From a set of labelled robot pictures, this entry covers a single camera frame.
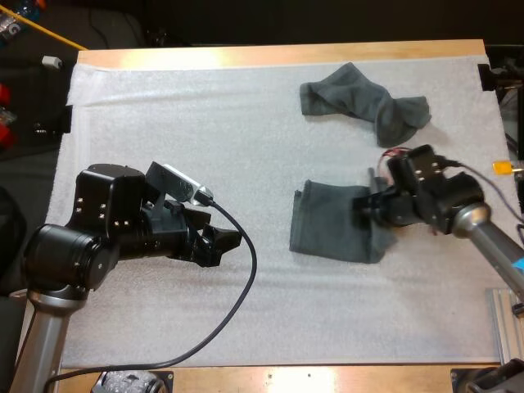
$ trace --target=black cable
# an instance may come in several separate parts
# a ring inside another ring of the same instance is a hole
[[[240,307],[244,299],[246,299],[247,293],[249,292],[249,290],[251,289],[251,285],[253,285],[253,282],[255,281],[256,268],[257,268],[256,251],[255,251],[255,246],[253,246],[253,242],[247,235],[246,231],[222,206],[220,206],[218,203],[212,200],[209,201],[209,205],[213,206],[226,219],[228,219],[231,224],[233,224],[233,226],[237,229],[237,231],[242,235],[242,237],[246,241],[246,244],[249,247],[249,250],[251,252],[251,274],[247,280],[246,285],[244,286],[244,289],[242,290],[242,293],[238,297],[233,307],[229,310],[225,318],[222,320],[222,322],[219,323],[219,325],[209,334],[208,337],[206,337],[196,346],[191,348],[188,352],[174,359],[167,360],[165,362],[150,363],[150,364],[121,364],[121,365],[115,365],[115,366],[91,367],[91,368],[84,368],[78,371],[73,371],[71,373],[64,373],[64,374],[49,378],[43,387],[43,393],[48,392],[48,388],[50,387],[50,385],[53,382],[63,381],[64,379],[77,377],[78,375],[91,374],[91,373],[104,373],[104,372],[112,372],[112,371],[127,371],[127,370],[154,370],[158,368],[166,368],[166,367],[174,366],[175,364],[181,363],[184,360],[193,356],[199,350],[207,346],[215,337],[218,336],[220,332],[222,332],[222,329],[225,328],[228,322],[233,318],[233,315],[237,312],[238,308]]]
[[[95,30],[95,32],[97,32],[97,34],[100,36],[100,38],[102,39],[102,41],[104,42],[104,45],[106,45],[106,49],[109,49],[109,43],[107,42],[107,37],[104,35],[103,32],[101,32],[99,30],[98,27],[96,27],[94,24],[93,24],[93,9],[92,8],[89,8],[88,9],[88,22],[89,22],[89,26],[91,27],[91,29]]]

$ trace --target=cloth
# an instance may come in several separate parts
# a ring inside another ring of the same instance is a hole
[[[425,97],[393,99],[353,63],[344,64],[320,82],[302,84],[300,105],[303,115],[340,113],[372,121],[380,147],[408,141],[431,118]]]
[[[383,178],[376,191],[386,185]],[[352,209],[355,198],[366,197],[370,187],[338,187],[307,180],[296,191],[291,219],[289,249],[347,262],[377,263],[395,243],[391,230]]]
[[[481,89],[482,62],[485,56],[355,64],[394,97],[427,96],[433,121],[407,147],[429,143],[468,163],[518,206],[511,176],[491,170],[508,154],[496,96]],[[506,286],[471,242],[432,236],[416,224],[395,230],[398,242],[380,264],[289,251],[295,190],[308,178],[369,184],[365,169],[383,153],[369,122],[300,113],[296,87],[340,66],[76,66],[72,130],[62,139],[49,223],[68,222],[76,176],[89,165],[147,171],[155,160],[205,184],[255,244],[259,272],[246,302],[182,366],[499,359],[485,293]],[[485,193],[494,222],[517,238],[504,204],[490,187]],[[206,211],[213,225],[231,228]],[[212,269],[165,258],[119,262],[71,317],[65,367],[146,363],[185,352],[223,319],[246,284],[250,260],[242,242]]]

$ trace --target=blue tape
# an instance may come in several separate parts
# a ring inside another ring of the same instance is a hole
[[[519,259],[517,262],[513,262],[513,267],[524,271],[524,258]]]

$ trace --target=black mount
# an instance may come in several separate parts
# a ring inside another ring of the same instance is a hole
[[[461,172],[446,178],[442,174],[452,162],[437,156],[429,145],[390,158],[387,165],[395,185],[356,199],[355,209],[386,226],[424,222],[447,235],[461,209],[484,201],[481,186],[472,176]]]
[[[85,300],[118,260],[167,256],[201,267],[218,266],[224,252],[240,245],[240,233],[215,228],[210,214],[166,200],[161,183],[154,182],[154,187],[148,181],[158,178],[160,168],[153,163],[147,176],[109,164],[83,171],[76,179],[69,223],[43,225],[26,247],[28,288],[61,299]]]

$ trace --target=wooden table edge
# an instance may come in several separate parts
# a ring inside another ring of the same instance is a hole
[[[117,70],[209,70],[338,61],[485,55],[481,39],[322,43],[258,47],[173,47],[81,51],[79,64]]]

